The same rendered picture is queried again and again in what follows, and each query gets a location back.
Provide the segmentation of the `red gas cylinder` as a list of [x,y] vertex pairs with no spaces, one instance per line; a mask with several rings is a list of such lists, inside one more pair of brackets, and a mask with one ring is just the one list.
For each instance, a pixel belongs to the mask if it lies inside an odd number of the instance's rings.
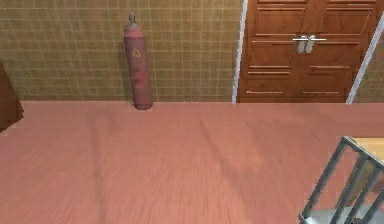
[[153,105],[146,37],[134,14],[124,30],[124,47],[132,90],[133,105],[148,110]]

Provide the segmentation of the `brown wooden double door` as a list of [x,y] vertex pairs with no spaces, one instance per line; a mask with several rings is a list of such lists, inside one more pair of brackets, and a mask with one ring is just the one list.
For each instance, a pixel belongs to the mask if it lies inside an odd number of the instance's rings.
[[[384,0],[248,0],[246,9],[238,103],[343,103]],[[298,53],[302,35],[325,41]]]

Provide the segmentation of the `dark brown wooden furniture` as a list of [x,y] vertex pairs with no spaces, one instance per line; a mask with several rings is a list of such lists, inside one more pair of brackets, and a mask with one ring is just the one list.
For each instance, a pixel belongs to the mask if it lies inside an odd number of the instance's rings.
[[21,102],[0,61],[0,133],[24,118]]

